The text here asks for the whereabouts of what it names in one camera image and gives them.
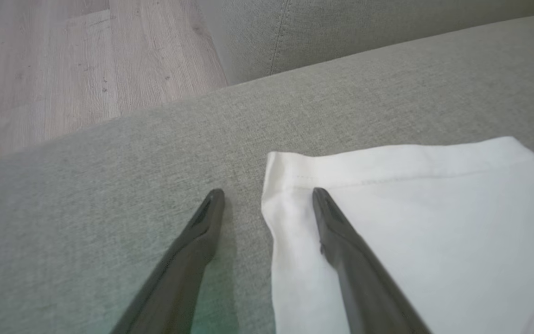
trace sofa backrest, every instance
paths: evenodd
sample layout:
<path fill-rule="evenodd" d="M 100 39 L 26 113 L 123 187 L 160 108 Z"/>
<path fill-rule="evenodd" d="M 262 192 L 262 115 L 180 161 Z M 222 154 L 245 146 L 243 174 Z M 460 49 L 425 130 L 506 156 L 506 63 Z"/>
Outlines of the sofa backrest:
<path fill-rule="evenodd" d="M 229 84 L 534 15 L 534 0 L 198 0 Z"/>

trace white towel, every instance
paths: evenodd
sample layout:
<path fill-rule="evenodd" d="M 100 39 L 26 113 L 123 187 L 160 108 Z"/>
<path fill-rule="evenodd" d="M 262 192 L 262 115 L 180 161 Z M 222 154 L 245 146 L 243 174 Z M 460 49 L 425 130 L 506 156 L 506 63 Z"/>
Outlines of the white towel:
<path fill-rule="evenodd" d="M 349 333 L 337 272 L 319 251 L 316 186 L 433 333 L 534 331 L 534 154 L 516 139 L 271 152 L 261 211 L 279 334 Z"/>

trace sofa cushion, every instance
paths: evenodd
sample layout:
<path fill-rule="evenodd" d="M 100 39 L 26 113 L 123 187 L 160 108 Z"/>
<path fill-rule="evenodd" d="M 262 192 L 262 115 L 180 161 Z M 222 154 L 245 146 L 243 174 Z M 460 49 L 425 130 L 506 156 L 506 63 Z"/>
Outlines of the sofa cushion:
<path fill-rule="evenodd" d="M 0 161 L 0 333 L 108 332 L 205 194 L 227 196 L 193 332 L 272 333 L 267 152 L 513 135 L 534 151 L 534 17 L 360 53 Z"/>
<path fill-rule="evenodd" d="M 534 0 L 199 0 L 229 84 L 534 15 Z"/>

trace sofa seam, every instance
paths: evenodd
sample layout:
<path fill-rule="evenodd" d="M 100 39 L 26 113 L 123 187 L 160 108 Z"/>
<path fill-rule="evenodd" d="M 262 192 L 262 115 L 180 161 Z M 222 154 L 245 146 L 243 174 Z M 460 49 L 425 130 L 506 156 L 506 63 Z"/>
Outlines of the sofa seam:
<path fill-rule="evenodd" d="M 275 59 L 278 55 L 278 47 L 280 46 L 280 38 L 282 36 L 284 21 L 286 20 L 286 15 L 288 14 L 288 8 L 290 8 L 290 0 L 284 0 L 284 2 L 281 4 L 280 28 L 278 29 L 277 36 L 275 38 L 275 49 L 273 50 L 273 58 L 271 59 L 271 69 L 269 70 L 269 75 L 273 74 L 273 68 L 275 67 Z"/>

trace laminate flooring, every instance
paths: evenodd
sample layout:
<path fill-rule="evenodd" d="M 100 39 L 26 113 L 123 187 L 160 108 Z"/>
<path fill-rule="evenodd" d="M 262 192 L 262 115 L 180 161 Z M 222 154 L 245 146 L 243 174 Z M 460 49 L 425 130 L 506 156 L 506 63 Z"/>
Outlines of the laminate flooring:
<path fill-rule="evenodd" d="M 0 157 L 226 84 L 195 0 L 0 0 Z"/>

